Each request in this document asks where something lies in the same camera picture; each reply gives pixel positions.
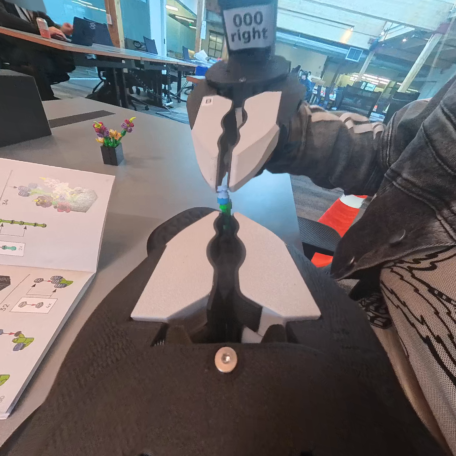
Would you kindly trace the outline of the black laptop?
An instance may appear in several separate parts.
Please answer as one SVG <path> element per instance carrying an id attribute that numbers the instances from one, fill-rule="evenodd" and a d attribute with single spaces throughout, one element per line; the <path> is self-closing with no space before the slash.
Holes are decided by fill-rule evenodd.
<path id="1" fill-rule="evenodd" d="M 93 44 L 112 46 L 112 40 L 106 24 L 77 16 L 73 18 L 73 31 L 70 40 L 73 44 L 88 47 Z"/>

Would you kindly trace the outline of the beige printed shirt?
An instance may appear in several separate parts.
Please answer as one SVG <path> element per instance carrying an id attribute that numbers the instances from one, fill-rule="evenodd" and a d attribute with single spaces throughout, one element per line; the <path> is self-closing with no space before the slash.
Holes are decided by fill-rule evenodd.
<path id="1" fill-rule="evenodd" d="M 356 297 L 407 399 L 431 435 L 456 451 L 455 244 L 438 242 L 361 256 L 341 242 L 338 279 L 357 279 Z"/>

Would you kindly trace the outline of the long wooden desk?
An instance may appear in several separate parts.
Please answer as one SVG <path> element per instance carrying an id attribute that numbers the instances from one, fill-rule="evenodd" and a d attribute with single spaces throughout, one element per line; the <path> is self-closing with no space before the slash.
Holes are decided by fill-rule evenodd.
<path id="1" fill-rule="evenodd" d="M 73 55 L 76 66 L 105 68 L 109 80 L 116 88 L 117 106 L 128 108 L 134 106 L 130 103 L 133 95 L 129 93 L 126 85 L 124 70 L 142 71 L 145 77 L 151 79 L 151 88 L 146 89 L 150 92 L 149 100 L 153 106 L 163 108 L 163 71 L 166 71 L 167 79 L 177 78 L 177 93 L 174 95 L 178 103 L 181 102 L 181 80 L 183 75 L 194 75 L 197 65 L 184 60 L 171 57 L 161 57 L 156 54 L 140 52 L 131 49 L 109 47 L 94 44 L 90 47 L 69 42 L 60 41 L 53 38 L 44 38 L 40 35 L 18 31 L 7 27 L 0 28 L 1 35 L 20 39 L 29 43 L 34 43 L 46 47 L 47 49 L 60 50 Z"/>

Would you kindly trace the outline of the white instruction booklet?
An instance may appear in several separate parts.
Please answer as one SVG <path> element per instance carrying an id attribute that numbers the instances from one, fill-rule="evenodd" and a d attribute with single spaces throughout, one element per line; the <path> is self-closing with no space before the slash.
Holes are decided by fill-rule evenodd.
<path id="1" fill-rule="evenodd" d="M 1 419 L 12 413 L 97 271 L 114 179 L 1 159 Z"/>

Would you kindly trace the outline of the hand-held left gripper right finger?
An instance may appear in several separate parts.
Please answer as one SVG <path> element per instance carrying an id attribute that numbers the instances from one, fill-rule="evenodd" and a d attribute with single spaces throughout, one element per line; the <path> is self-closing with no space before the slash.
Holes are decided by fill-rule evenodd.
<path id="1" fill-rule="evenodd" d="M 273 325 L 321 317 L 286 243 L 243 214 L 234 213 L 234 267 L 229 309 L 241 343 L 259 343 Z"/>

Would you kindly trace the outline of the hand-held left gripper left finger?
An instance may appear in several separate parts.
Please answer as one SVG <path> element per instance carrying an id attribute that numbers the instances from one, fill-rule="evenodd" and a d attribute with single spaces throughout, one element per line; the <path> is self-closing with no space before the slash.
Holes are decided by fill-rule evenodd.
<path id="1" fill-rule="evenodd" d="M 208 248 L 219 233 L 220 216 L 219 210 L 211 210 L 165 243 L 130 314 L 134 322 L 180 325 L 189 334 L 203 330 L 214 286 L 214 266 Z"/>

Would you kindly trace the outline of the orange traffic cone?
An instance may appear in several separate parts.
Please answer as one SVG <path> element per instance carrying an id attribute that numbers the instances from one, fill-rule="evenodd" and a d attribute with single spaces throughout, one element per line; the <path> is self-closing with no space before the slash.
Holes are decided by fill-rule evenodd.
<path id="1" fill-rule="evenodd" d="M 342 194 L 318 219 L 319 223 L 336 231 L 342 238 L 354 224 L 367 195 Z"/>

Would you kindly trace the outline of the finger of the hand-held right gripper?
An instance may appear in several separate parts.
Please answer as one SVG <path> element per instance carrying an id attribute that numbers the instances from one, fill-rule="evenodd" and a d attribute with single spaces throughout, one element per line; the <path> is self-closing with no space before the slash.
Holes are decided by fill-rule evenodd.
<path id="1" fill-rule="evenodd" d="M 281 96 L 281 91 L 267 91 L 243 103 L 247 119 L 239 129 L 239 140 L 232 151 L 228 179 L 231 192 L 255 177 L 275 149 L 280 135 L 277 117 Z"/>
<path id="2" fill-rule="evenodd" d="M 220 95 L 202 97 L 191 136 L 201 174 L 216 191 L 227 173 L 225 156 L 235 138 L 233 101 Z"/>

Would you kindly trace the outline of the green lego flower stem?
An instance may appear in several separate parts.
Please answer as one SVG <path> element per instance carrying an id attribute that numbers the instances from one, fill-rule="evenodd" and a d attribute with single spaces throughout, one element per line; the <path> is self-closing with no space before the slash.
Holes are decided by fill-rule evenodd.
<path id="1" fill-rule="evenodd" d="M 227 233 L 231 228 L 232 202 L 229 198 L 218 198 L 218 204 L 222 214 L 222 231 Z"/>

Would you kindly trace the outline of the black tape strip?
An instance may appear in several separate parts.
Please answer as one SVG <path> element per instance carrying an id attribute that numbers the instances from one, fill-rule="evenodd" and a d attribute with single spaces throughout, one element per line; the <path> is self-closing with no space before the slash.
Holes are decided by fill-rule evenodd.
<path id="1" fill-rule="evenodd" d="M 49 127 L 50 128 L 58 128 L 66 125 L 81 123 L 89 120 L 96 120 L 99 118 L 107 117 L 115 115 L 114 112 L 106 111 L 106 110 L 98 110 L 98 111 L 90 111 L 81 114 L 74 114 L 65 117 L 59 117 L 54 119 L 49 119 Z"/>

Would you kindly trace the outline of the black quilted wrist pad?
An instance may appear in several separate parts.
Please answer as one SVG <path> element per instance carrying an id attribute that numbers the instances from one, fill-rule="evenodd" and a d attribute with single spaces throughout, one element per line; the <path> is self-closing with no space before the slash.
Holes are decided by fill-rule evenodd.
<path id="1" fill-rule="evenodd" d="M 166 244 L 173 239 L 174 236 L 179 234 L 185 228 L 196 223 L 212 212 L 219 213 L 219 210 L 206 207 L 189 208 L 157 226 L 147 239 L 147 256 L 150 257 L 155 250 L 160 250 L 166 246 Z"/>

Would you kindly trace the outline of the lego flower bouquet black pot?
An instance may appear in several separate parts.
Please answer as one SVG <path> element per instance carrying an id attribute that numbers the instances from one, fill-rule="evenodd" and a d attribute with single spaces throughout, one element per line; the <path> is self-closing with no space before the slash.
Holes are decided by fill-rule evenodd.
<path id="1" fill-rule="evenodd" d="M 120 130 L 107 128 L 103 122 L 94 122 L 93 129 L 97 135 L 96 141 L 100 144 L 103 163 L 110 166 L 118 166 L 124 160 L 122 139 L 134 129 L 136 117 L 125 119 Z"/>

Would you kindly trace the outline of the person's right forearm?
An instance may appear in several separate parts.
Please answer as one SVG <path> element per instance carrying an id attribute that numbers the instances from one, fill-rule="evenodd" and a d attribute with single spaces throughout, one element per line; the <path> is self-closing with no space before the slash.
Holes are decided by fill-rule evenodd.
<path id="1" fill-rule="evenodd" d="M 305 176 L 322 188 L 373 197 L 386 172 L 388 129 L 350 112 L 329 112 L 301 102 L 280 128 L 263 170 Z"/>

